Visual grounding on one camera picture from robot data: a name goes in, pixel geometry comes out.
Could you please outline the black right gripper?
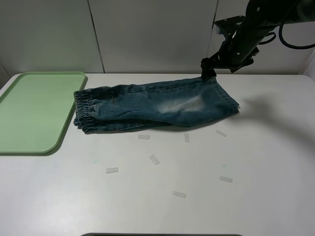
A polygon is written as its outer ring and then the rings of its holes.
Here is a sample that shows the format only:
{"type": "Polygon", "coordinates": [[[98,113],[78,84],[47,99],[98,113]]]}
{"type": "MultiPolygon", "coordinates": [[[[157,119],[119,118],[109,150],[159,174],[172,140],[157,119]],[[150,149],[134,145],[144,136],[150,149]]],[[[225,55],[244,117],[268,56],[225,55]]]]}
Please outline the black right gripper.
{"type": "Polygon", "coordinates": [[[216,78],[215,69],[229,69],[231,73],[234,73],[242,67],[253,64],[253,57],[259,53],[259,49],[257,47],[245,47],[249,51],[242,52],[233,46],[232,43],[232,37],[227,37],[218,52],[210,58],[204,58],[201,61],[201,79],[203,82],[216,78]]]}

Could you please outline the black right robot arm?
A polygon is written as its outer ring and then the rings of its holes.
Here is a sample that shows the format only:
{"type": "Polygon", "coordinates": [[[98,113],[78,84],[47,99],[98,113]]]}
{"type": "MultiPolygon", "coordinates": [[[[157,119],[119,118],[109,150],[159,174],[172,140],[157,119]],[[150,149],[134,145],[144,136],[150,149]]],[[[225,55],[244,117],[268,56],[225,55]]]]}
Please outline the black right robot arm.
{"type": "Polygon", "coordinates": [[[258,54],[258,45],[264,45],[279,38],[280,42],[294,50],[314,48],[314,44],[296,46],[283,37],[287,24],[313,22],[315,2],[313,0],[251,0],[246,14],[215,21],[219,33],[225,37],[219,50],[201,61],[201,79],[207,82],[216,78],[216,69],[228,69],[234,73],[242,67],[253,64],[258,54]]]}

